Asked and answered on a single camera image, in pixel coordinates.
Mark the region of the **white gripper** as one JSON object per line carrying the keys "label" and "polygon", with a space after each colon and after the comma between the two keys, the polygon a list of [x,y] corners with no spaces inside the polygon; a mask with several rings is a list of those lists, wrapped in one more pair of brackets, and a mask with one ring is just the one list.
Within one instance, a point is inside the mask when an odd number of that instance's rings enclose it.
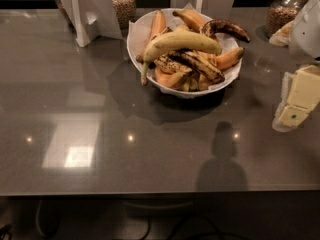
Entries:
{"label": "white gripper", "polygon": [[[269,43],[289,44],[290,55],[300,63],[320,62],[320,0],[309,0],[294,21],[278,29]],[[320,67],[303,65],[282,79],[281,102],[272,128],[278,132],[297,129],[320,103]]]}

